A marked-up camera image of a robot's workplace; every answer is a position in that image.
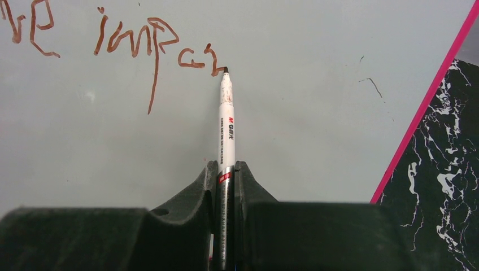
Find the pink tape strip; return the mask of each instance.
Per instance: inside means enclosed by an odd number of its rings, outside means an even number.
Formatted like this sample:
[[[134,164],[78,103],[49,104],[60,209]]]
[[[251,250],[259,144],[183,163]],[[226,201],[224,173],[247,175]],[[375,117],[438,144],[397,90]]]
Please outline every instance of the pink tape strip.
[[[384,176],[382,176],[381,182],[379,183],[376,189],[376,192],[374,193],[373,198],[371,199],[372,204],[377,203],[377,201],[379,200],[379,197],[381,196],[382,191],[384,190],[384,187],[386,187],[386,184],[389,178],[391,177],[394,169],[398,165],[399,159],[401,159],[401,156],[403,155],[404,150],[409,144],[409,141],[411,140],[412,135],[414,134],[414,131],[419,125],[419,122],[423,119],[426,109],[428,109],[428,106],[431,103],[431,100],[433,99],[434,95],[436,94],[436,91],[442,79],[446,75],[446,72],[449,69],[449,66],[451,65],[452,61],[456,57],[456,54],[461,48],[465,38],[467,37],[467,34],[469,33],[469,30],[471,29],[472,25],[476,21],[476,17],[478,14],[479,14],[479,0],[476,0],[474,5],[471,8],[471,11],[467,15],[467,18],[465,19],[464,24],[461,27],[461,30],[459,31],[456,39],[452,43],[451,49],[449,49],[449,52],[444,58],[444,61],[442,62],[441,67],[439,68],[439,71],[437,72],[433,82],[431,83],[431,86],[429,87],[428,92],[426,93],[426,96],[421,102],[421,105],[419,106],[419,109],[417,110],[416,115],[412,119],[411,124],[409,125],[409,128],[407,128],[406,134],[404,135],[401,143],[399,144],[399,147],[396,150],[396,153],[394,154],[393,159],[391,160],[391,163],[387,167],[387,170],[384,173]]]

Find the whiteboard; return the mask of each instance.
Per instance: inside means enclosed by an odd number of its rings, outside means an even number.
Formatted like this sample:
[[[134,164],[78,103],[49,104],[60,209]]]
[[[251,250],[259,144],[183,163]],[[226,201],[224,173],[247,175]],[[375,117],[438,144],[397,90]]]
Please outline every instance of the whiteboard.
[[[225,65],[265,189],[368,202],[473,1],[0,3],[4,214],[175,195],[216,160]]]

